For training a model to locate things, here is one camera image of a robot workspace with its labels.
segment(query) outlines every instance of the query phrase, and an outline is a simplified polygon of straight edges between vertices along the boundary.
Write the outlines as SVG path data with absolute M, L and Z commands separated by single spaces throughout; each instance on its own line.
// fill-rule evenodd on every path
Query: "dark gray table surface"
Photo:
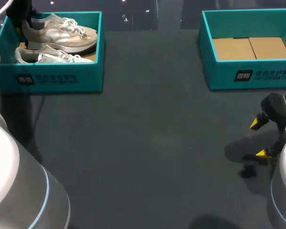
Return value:
M 270 90 L 209 91 L 197 34 L 107 32 L 102 94 L 0 97 L 66 188 L 71 229 L 271 228 L 270 166 L 238 174 L 277 138 L 274 124 L 249 129 Z

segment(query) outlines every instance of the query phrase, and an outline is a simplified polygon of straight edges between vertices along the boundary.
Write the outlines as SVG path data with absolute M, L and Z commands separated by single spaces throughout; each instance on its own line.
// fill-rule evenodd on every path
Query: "printed logo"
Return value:
M 34 85 L 31 74 L 17 74 L 16 79 L 22 85 Z
M 235 82 L 249 81 L 252 76 L 253 70 L 239 70 L 236 73 Z

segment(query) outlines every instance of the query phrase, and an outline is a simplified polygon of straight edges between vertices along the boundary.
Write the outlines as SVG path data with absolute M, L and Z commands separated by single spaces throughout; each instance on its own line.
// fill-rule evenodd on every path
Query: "glass surface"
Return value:
M 271 228 L 271 166 L 243 158 L 278 138 L 274 123 L 249 129 L 276 90 L 209 91 L 196 40 L 202 10 L 286 8 L 286 0 L 33 6 L 104 15 L 102 94 L 0 95 L 10 132 L 66 188 L 70 229 Z M 242 178 L 245 166 L 256 177 Z

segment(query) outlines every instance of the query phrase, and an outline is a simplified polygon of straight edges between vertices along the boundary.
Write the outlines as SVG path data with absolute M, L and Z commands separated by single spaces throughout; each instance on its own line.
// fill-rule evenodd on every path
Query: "sneaker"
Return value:
M 51 14 L 44 19 L 32 18 L 32 28 L 22 22 L 22 32 L 28 39 L 28 49 L 40 50 L 45 45 L 68 53 L 82 52 L 97 42 L 97 31 L 79 26 L 74 19 Z
M 80 55 L 68 54 L 62 50 L 56 50 L 46 45 L 41 50 L 28 50 L 18 47 L 15 51 L 15 63 L 80 63 L 93 62 L 91 60 L 82 58 Z

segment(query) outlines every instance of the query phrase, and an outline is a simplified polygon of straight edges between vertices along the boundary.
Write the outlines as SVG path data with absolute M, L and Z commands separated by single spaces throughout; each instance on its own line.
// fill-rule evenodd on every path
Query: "silver sneaker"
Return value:
M 22 22 L 22 32 L 28 39 L 28 49 L 40 50 L 45 45 L 68 53 L 82 52 L 97 42 L 97 31 L 79 26 L 74 19 L 51 14 L 44 19 Z
M 18 47 L 15 51 L 15 63 L 58 63 L 58 62 L 93 62 L 91 60 L 82 58 L 80 55 L 68 54 L 62 50 L 56 50 L 46 45 L 41 50 L 28 50 Z

